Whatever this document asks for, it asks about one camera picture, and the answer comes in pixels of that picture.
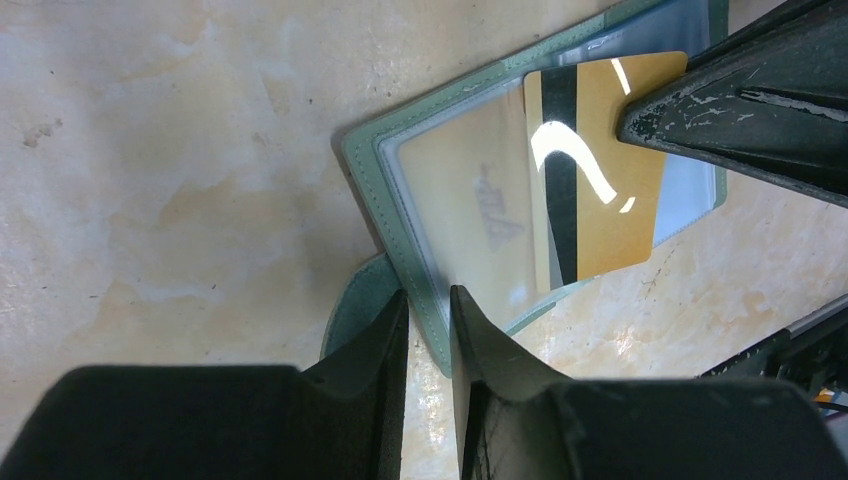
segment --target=black plastic part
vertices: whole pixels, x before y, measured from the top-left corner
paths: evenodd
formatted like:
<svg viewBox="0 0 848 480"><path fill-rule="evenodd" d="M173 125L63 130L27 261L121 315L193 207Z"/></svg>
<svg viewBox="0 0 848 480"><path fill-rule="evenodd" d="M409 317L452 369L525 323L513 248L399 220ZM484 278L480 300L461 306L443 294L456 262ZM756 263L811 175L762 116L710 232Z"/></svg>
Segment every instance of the black plastic part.
<svg viewBox="0 0 848 480"><path fill-rule="evenodd" d="M848 2L790 0L625 109L622 142L848 207Z"/></svg>
<svg viewBox="0 0 848 480"><path fill-rule="evenodd" d="M841 297L710 369L703 376L759 376L792 382L816 397L848 390L848 306Z"/></svg>
<svg viewBox="0 0 848 480"><path fill-rule="evenodd" d="M396 479L407 302L301 373L87 367L47 392L0 479Z"/></svg>
<svg viewBox="0 0 848 480"><path fill-rule="evenodd" d="M815 408L759 378L575 381L451 290L462 479L848 478Z"/></svg>

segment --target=marble surface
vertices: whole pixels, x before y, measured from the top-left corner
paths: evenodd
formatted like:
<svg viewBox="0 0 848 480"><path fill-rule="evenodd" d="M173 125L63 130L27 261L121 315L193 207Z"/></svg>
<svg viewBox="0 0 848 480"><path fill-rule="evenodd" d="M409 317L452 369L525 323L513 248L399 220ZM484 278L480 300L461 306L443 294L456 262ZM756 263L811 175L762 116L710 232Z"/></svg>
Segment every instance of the marble surface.
<svg viewBox="0 0 848 480"><path fill-rule="evenodd" d="M380 250L334 136L614 1L0 3L0 452L78 365L314 363ZM779 2L731 3L738 27ZM848 212L729 181L518 341L575 377L691 376L848 290ZM413 330L402 477L455 475Z"/></svg>

